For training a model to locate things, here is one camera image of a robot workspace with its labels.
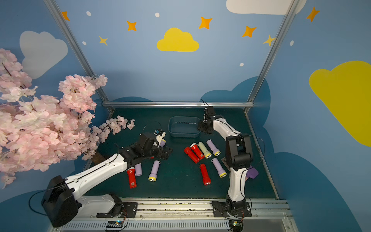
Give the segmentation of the blue plastic storage box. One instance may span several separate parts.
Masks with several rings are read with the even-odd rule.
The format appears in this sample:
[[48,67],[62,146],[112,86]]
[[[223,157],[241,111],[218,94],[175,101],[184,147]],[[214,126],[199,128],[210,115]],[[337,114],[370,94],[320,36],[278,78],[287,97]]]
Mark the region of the blue plastic storage box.
[[197,138],[201,133],[197,129],[199,121],[197,117],[175,116],[169,120],[168,131],[172,137]]

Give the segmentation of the pale green flashlight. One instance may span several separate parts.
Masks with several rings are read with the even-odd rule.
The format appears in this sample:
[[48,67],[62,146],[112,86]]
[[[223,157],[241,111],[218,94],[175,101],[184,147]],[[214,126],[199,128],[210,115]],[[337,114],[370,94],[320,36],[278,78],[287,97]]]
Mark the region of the pale green flashlight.
[[200,151],[203,153],[204,157],[206,159],[209,159],[211,157],[211,153],[210,151],[207,149],[207,147],[204,145],[203,142],[198,142],[198,148],[200,149]]

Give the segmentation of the red flashlight cluster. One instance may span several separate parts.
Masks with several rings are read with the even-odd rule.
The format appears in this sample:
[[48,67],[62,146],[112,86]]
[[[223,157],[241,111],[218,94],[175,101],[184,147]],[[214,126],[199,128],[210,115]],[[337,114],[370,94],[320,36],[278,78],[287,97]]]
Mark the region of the red flashlight cluster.
[[197,164],[200,162],[200,159],[197,157],[197,155],[192,151],[190,147],[186,147],[184,149],[184,152],[191,158],[191,160]]

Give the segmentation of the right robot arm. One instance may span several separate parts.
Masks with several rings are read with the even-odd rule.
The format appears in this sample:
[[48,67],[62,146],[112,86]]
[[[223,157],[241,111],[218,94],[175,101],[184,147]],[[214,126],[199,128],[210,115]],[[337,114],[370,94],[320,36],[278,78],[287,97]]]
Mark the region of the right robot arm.
[[251,139],[234,129],[222,115],[217,115],[212,106],[204,108],[203,120],[198,130],[205,134],[218,132],[226,141],[225,158],[231,171],[228,201],[233,204],[245,202],[245,176],[253,161]]

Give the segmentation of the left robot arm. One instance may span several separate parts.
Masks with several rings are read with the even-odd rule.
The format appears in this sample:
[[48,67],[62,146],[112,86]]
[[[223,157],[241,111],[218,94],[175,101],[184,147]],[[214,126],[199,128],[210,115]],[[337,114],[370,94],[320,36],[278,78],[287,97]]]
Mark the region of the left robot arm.
[[86,197],[89,190],[119,173],[128,174],[130,188],[135,188],[137,166],[145,159],[167,160],[172,149],[165,146],[166,132],[141,133],[137,142],[121,148],[107,160],[76,175],[50,180],[41,205],[53,227],[61,227],[76,216],[98,218],[124,217],[128,210],[114,193]]

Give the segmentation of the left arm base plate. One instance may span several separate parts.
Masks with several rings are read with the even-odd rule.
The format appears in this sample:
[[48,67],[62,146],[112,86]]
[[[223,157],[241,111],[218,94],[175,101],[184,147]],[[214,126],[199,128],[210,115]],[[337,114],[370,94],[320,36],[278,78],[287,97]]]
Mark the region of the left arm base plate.
[[108,213],[98,213],[97,218],[134,218],[138,208],[137,202],[115,204]]

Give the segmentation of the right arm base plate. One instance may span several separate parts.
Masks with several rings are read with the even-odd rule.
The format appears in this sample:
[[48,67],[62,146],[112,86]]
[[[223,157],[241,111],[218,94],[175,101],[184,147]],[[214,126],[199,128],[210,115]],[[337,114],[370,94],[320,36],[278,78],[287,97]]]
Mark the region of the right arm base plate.
[[246,200],[232,202],[212,201],[213,214],[216,218],[245,218],[252,217],[251,207]]

